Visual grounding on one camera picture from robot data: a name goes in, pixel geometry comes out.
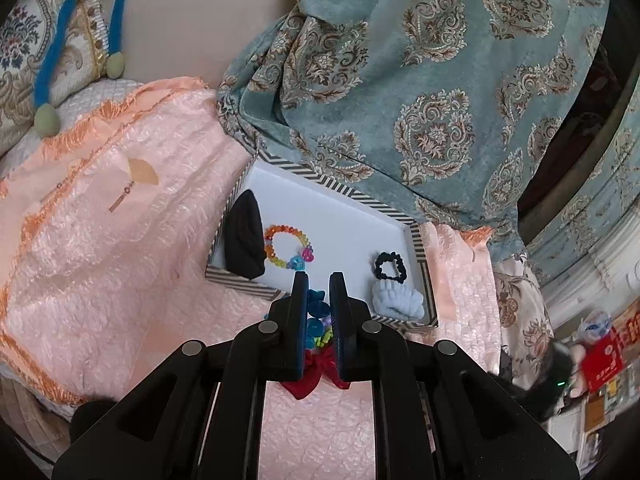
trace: red bow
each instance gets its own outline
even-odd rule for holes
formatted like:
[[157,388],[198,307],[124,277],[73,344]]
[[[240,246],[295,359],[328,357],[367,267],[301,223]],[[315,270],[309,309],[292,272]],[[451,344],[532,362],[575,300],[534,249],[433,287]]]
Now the red bow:
[[351,383],[345,383],[338,377],[338,369],[335,367],[334,345],[325,346],[317,354],[306,350],[305,373],[302,375],[302,379],[280,384],[289,390],[297,400],[304,399],[318,386],[323,373],[341,390],[349,389]]

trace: orange fringe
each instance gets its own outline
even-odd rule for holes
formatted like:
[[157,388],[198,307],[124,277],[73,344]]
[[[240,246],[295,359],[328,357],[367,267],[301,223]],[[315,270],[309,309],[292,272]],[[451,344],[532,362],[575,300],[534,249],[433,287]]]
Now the orange fringe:
[[[73,127],[66,132],[63,132],[55,137],[49,137],[44,139],[40,145],[41,154],[44,160],[58,160],[61,155],[65,153],[71,153],[73,150],[78,149],[84,143],[87,133],[91,131],[94,120],[111,121],[119,115],[126,112],[126,110],[136,101],[136,96],[140,90],[145,87],[140,87],[137,91],[129,94],[126,99],[120,104],[111,100],[104,101],[98,108],[96,108],[87,117],[79,120]],[[138,121],[148,113],[153,111],[157,106],[163,104],[169,99],[188,91],[188,88],[179,88],[171,90],[167,95],[162,97],[158,102],[152,105],[149,110],[140,110],[135,112],[131,119],[126,123],[121,124],[116,132],[99,148],[93,150],[88,158],[81,159],[80,163],[76,165],[68,176],[62,181],[62,185],[49,194],[46,201],[42,205],[40,211],[36,214],[27,215],[24,218],[22,229],[20,231],[20,246],[18,247],[17,254],[12,261],[12,270],[9,273],[9,278],[2,289],[0,289],[0,321],[2,321],[7,314],[9,294],[11,292],[11,284],[14,280],[15,273],[17,272],[18,263],[20,262],[23,254],[31,247],[31,241],[40,232],[43,224],[50,218],[56,205],[62,200],[71,189],[76,177],[82,171],[84,171],[89,164],[91,164],[105,149],[110,148],[120,137],[123,135],[126,128],[131,126],[134,122]],[[6,188],[6,183],[0,181],[0,197],[2,196],[2,184]],[[24,363],[27,365],[30,372],[36,377],[36,381],[31,379],[27,374],[23,373],[11,359],[5,355],[5,361],[7,364],[20,375],[21,378],[33,389],[41,391],[47,399],[52,402],[58,402],[60,404],[76,405],[81,404],[86,399],[77,394],[60,388],[56,382],[51,379],[40,366],[27,354],[24,349],[20,348],[20,345],[9,336],[2,326],[0,325],[0,350],[2,345],[7,345],[16,353],[20,355]]]
[[479,227],[473,231],[460,231],[460,237],[471,247],[477,247],[480,244],[486,244],[491,238],[494,230],[489,226]]

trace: metal screw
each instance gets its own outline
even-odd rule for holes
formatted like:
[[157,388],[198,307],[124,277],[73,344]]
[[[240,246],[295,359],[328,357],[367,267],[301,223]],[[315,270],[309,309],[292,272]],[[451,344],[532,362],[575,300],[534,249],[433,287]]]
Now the metal screw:
[[258,330],[263,334],[273,334],[278,329],[278,324],[271,319],[267,319],[258,325]]
[[380,325],[380,323],[378,323],[377,321],[367,319],[362,324],[362,329],[369,334],[377,334],[382,330],[382,325]]
[[182,345],[182,353],[185,355],[198,355],[202,350],[202,343],[199,341],[187,341]]
[[438,350],[444,355],[453,355],[458,351],[458,346],[448,339],[438,341]]

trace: colorful bead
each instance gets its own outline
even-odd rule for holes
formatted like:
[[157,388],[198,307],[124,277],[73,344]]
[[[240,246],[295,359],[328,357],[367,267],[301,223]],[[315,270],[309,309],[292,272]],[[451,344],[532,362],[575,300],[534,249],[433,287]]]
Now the colorful bead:
[[310,288],[306,293],[307,303],[313,303],[314,301],[324,301],[324,290],[313,290]]
[[287,267],[293,270],[305,270],[305,261],[301,256],[293,256],[289,260],[289,264],[287,265]]
[[325,345],[327,345],[329,341],[331,341],[333,336],[334,336],[334,330],[331,327],[329,327],[322,337],[316,337],[315,339],[316,346],[318,348],[324,347]]
[[[273,248],[273,235],[276,233],[292,234],[300,240],[303,247],[300,255],[292,257],[288,262],[278,258]],[[314,260],[314,250],[311,243],[309,243],[309,238],[307,238],[300,229],[288,225],[272,225],[265,230],[264,251],[272,264],[283,267],[284,269],[304,270],[305,262],[312,262]]]
[[322,321],[315,317],[306,320],[306,334],[311,337],[322,337],[324,335],[324,325]]
[[308,247],[308,246],[305,247],[305,249],[302,251],[302,258],[306,262],[312,262],[314,260],[313,249],[311,247]]
[[331,309],[324,301],[311,301],[307,302],[306,310],[310,316],[316,319],[324,319],[331,314]]

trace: floral cushion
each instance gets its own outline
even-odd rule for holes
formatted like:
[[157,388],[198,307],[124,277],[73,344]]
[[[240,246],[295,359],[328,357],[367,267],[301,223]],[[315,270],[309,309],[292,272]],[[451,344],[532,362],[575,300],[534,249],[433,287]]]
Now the floral cushion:
[[[0,27],[0,156],[33,124],[33,84],[47,53],[63,0],[18,0]],[[107,58],[100,0],[80,0],[50,85],[57,106],[99,78]]]

